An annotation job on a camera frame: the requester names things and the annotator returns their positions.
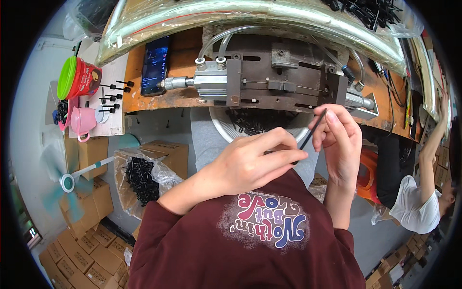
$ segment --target smartphone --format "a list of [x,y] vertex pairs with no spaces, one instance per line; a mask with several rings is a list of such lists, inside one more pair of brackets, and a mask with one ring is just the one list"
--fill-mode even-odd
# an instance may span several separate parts
[[141,73],[140,93],[142,96],[155,96],[165,93],[165,90],[157,87],[157,83],[167,76],[169,44],[169,36],[146,44],[143,71]]

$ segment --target fingernail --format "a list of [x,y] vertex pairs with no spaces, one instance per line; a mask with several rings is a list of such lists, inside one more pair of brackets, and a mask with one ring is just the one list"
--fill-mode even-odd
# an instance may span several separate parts
[[327,111],[326,117],[331,123],[334,123],[338,120],[337,116],[333,111]]

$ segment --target gray pants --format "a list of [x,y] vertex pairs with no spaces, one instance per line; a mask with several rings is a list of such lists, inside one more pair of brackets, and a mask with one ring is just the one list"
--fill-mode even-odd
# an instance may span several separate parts
[[[191,134],[196,153],[197,171],[211,163],[229,144],[213,125],[210,113],[206,107],[191,108]],[[294,170],[308,188],[314,178],[319,153],[315,152],[311,140],[308,141],[303,150],[308,153],[308,158],[299,161]]]

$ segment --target person in white shirt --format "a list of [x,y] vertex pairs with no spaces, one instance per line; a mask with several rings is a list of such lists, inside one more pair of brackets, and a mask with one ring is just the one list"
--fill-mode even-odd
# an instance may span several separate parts
[[447,127],[448,96],[441,99],[441,121],[419,154],[420,186],[413,174],[415,144],[410,153],[403,154],[403,140],[398,136],[380,137],[377,141],[377,197],[390,208],[390,215],[400,224],[418,234],[431,232],[439,224],[441,217],[456,200],[455,189],[448,180],[440,193],[435,189],[433,164],[444,131]]

